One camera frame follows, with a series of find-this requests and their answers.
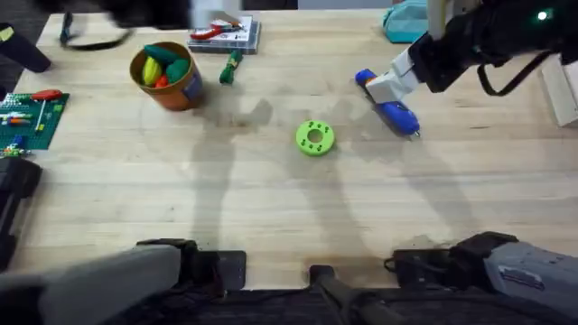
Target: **green toy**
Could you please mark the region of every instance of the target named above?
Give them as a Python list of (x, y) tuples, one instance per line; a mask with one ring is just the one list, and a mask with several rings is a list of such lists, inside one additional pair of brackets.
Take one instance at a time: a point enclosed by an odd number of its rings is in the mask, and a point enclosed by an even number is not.
[(181, 58), (177, 53), (156, 45), (145, 45), (144, 52), (164, 66), (173, 64)]
[(233, 80), (235, 79), (235, 70), (237, 69), (238, 64), (243, 60), (243, 53), (239, 50), (234, 50), (231, 52), (231, 55), (228, 57), (227, 66), (225, 69), (220, 73), (219, 82), (222, 84), (233, 84)]
[(178, 59), (173, 64), (166, 68), (166, 76), (169, 78), (169, 83), (173, 84), (179, 81), (189, 70), (189, 62), (187, 60)]
[(299, 126), (295, 141), (301, 151), (310, 156), (326, 154), (335, 142), (333, 129), (322, 121), (307, 121)]

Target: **teal object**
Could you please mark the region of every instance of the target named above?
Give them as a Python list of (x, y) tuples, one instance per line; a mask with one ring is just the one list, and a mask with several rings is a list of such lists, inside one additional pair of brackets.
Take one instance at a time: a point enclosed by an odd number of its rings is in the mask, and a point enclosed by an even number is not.
[(176, 60), (181, 59), (177, 53), (156, 45), (145, 45), (144, 52), (164, 66), (173, 64)]
[(166, 68), (166, 76), (169, 83), (173, 84), (179, 81), (189, 70), (189, 62), (187, 60), (178, 59), (173, 64)]
[(405, 0), (387, 9), (383, 30), (392, 43), (412, 43), (427, 32), (427, 2)]

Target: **cup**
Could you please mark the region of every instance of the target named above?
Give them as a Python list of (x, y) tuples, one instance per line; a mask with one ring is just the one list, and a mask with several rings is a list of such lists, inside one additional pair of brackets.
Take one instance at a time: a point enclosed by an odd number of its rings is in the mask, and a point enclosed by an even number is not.
[(202, 78), (189, 50), (175, 42), (158, 42), (154, 45), (177, 53), (189, 62), (189, 70), (179, 81), (163, 88), (152, 88), (143, 84), (142, 70), (147, 55), (140, 50), (130, 63), (130, 76), (145, 93), (150, 95), (161, 106), (172, 111), (183, 111), (199, 107), (202, 101)]

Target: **black cable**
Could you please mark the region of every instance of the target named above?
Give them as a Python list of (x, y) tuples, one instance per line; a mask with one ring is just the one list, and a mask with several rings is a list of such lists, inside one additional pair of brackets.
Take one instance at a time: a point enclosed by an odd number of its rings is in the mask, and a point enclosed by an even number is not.
[(478, 67), (478, 77), (480, 78), (481, 86), (484, 88), (486, 94), (490, 96), (504, 97), (526, 79), (526, 77), (544, 62), (554, 51), (543, 51), (530, 61), (517, 75), (514, 77), (501, 91), (496, 91), (489, 83), (488, 74), (486, 73), (486, 64), (481, 64)]
[(61, 30), (61, 47), (64, 49), (74, 50), (74, 51), (102, 51), (116, 48), (117, 46), (122, 45), (126, 40), (133, 35), (134, 30), (128, 29), (126, 30), (120, 37), (116, 40), (109, 41), (109, 42), (98, 42), (92, 44), (83, 44), (83, 45), (69, 45), (69, 42), (78, 37), (78, 35), (70, 34), (70, 26), (72, 25), (73, 16), (70, 12), (64, 14), (64, 20), (62, 22), (62, 30)]

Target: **wooden table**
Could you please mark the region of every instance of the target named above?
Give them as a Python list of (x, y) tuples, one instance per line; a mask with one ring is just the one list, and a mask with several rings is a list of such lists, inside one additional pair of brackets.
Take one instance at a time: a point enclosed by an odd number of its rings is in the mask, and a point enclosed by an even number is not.
[[(578, 254), (578, 133), (555, 126), (536, 75), (505, 98), (470, 70), (443, 94), (406, 99), (422, 138), (395, 136), (356, 87), (404, 49), (381, 32), (383, 10), (268, 12), (259, 54), (233, 87), (224, 55), (194, 54), (209, 92), (202, 110), (164, 111), (129, 78), (143, 45), (185, 32), (142, 29), (111, 51), (62, 50), (61, 15), (38, 42), (54, 62), (26, 71), (17, 92), (71, 93), (27, 213), (14, 269), (37, 270), (185, 237), (248, 253), (248, 288), (304, 285), (332, 264), (358, 285), (395, 284), (392, 249), (449, 245), (484, 230)], [(83, 42), (119, 31), (87, 14)], [(528, 61), (492, 71), (499, 86)], [(294, 143), (303, 121), (329, 122), (337, 145), (310, 158)]]

